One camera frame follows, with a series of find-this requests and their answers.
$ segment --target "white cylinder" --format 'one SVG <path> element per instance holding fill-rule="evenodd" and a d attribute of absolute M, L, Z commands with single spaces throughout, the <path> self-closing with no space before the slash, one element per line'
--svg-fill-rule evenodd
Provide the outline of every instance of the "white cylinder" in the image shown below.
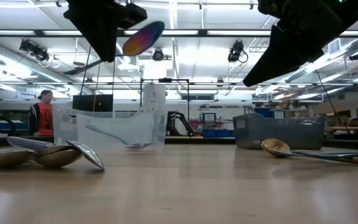
<path fill-rule="evenodd" d="M 143 90 L 142 106 L 143 109 L 147 111 L 155 111 L 153 108 L 164 108 L 165 85 L 155 85 L 151 83 L 145 86 Z"/>

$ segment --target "wooden table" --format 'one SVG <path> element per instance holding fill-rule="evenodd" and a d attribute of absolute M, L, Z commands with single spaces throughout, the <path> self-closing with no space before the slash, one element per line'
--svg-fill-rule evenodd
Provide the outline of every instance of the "wooden table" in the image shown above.
<path fill-rule="evenodd" d="M 358 166 L 233 145 L 100 155 L 105 173 L 86 160 L 0 170 L 0 223 L 358 224 Z"/>

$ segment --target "ceiling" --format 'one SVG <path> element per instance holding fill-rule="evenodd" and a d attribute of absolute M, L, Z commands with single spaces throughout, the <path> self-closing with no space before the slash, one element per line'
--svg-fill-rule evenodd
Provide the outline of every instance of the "ceiling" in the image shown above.
<path fill-rule="evenodd" d="M 152 21 L 163 21 L 166 29 L 267 29 L 277 22 L 277 19 L 260 13 L 257 6 L 253 10 L 249 10 L 250 1 L 240 0 L 203 0 L 204 8 L 199 9 L 199 0 L 173 0 L 170 4 L 169 0 L 153 0 L 132 1 L 147 10 L 148 19 L 131 29 L 139 29 Z M 53 6 L 55 1 L 48 0 L 5 0 L 0 1 L 0 29 L 56 29 L 56 30 L 73 30 L 75 26 L 63 17 L 63 13 L 67 10 L 67 5 L 62 1 L 62 7 Z M 37 8 L 20 8 L 33 7 L 34 5 L 44 5 L 51 7 L 37 7 Z M 358 22 L 356 22 L 349 30 L 358 30 Z M 38 70 L 40 65 L 37 65 L 35 58 L 30 55 L 23 54 L 19 50 L 20 43 L 24 38 L 20 37 L 0 37 L 0 55 L 5 55 L 8 58 L 15 58 L 16 62 L 25 57 L 21 64 L 30 67 L 32 70 Z M 45 70 L 42 74 L 47 74 L 53 77 L 61 76 L 64 82 L 73 80 L 74 82 L 82 82 L 83 73 L 74 76 L 62 75 L 63 72 L 72 70 L 76 67 L 74 61 L 86 63 L 87 54 L 90 48 L 89 43 L 84 38 L 78 39 L 78 48 L 76 50 L 75 38 L 50 38 L 50 37 L 30 37 L 26 38 L 33 43 L 42 47 L 48 48 L 48 53 L 55 56 L 56 60 L 47 63 L 41 63 Z M 127 37 L 120 37 L 117 39 L 117 44 L 123 46 Z M 228 63 L 227 55 L 229 49 L 236 40 L 242 40 L 246 47 L 246 52 L 249 54 L 249 60 L 245 64 Z M 341 46 L 346 46 L 354 39 L 341 39 Z M 116 60 L 116 63 L 102 63 L 100 68 L 94 67 L 87 71 L 86 76 L 97 80 L 99 75 L 100 82 L 111 82 L 112 76 L 116 77 L 115 82 L 139 82 L 140 76 L 143 74 L 144 78 L 154 78 L 154 70 L 164 70 L 164 75 L 170 78 L 188 78 L 194 82 L 216 82 L 218 78 L 223 78 L 225 82 L 241 82 L 248 74 L 254 64 L 258 61 L 263 51 L 269 45 L 269 38 L 235 38 L 235 37 L 161 37 L 157 43 L 149 50 L 138 57 L 131 57 L 130 64 L 137 65 L 140 69 L 134 70 L 133 66 L 130 69 L 125 69 L 123 60 Z M 170 59 L 162 63 L 153 63 L 151 55 L 154 49 L 162 49 L 165 55 L 169 55 Z M 173 59 L 177 63 L 177 73 L 173 69 Z M 97 54 L 91 51 L 89 62 L 92 63 L 98 60 Z M 358 66 L 356 62 L 345 62 L 343 57 L 338 57 L 335 60 L 322 63 L 318 66 L 318 71 L 322 78 L 335 75 L 338 72 L 348 70 L 351 67 Z M 318 76 L 309 72 L 300 78 L 292 81 L 293 83 L 316 83 Z M 270 80 L 270 82 L 283 82 L 288 75 Z M 357 72 L 353 72 L 353 78 L 357 78 Z M 337 79 L 348 80 L 348 74 L 338 77 Z M 1 79 L 0 82 L 7 82 L 9 80 Z M 238 86 L 232 92 L 239 90 L 257 90 L 257 93 L 270 93 L 276 95 L 291 93 L 293 91 L 302 94 L 306 89 L 299 87 L 270 87 L 269 86 L 253 86 L 246 88 L 245 86 Z M 94 90 L 95 86 L 89 86 L 90 90 Z M 138 86 L 119 85 L 118 89 L 136 89 Z M 213 86 L 193 86 L 192 88 L 200 89 L 217 89 Z M 101 85 L 98 89 L 111 89 L 111 86 Z"/>

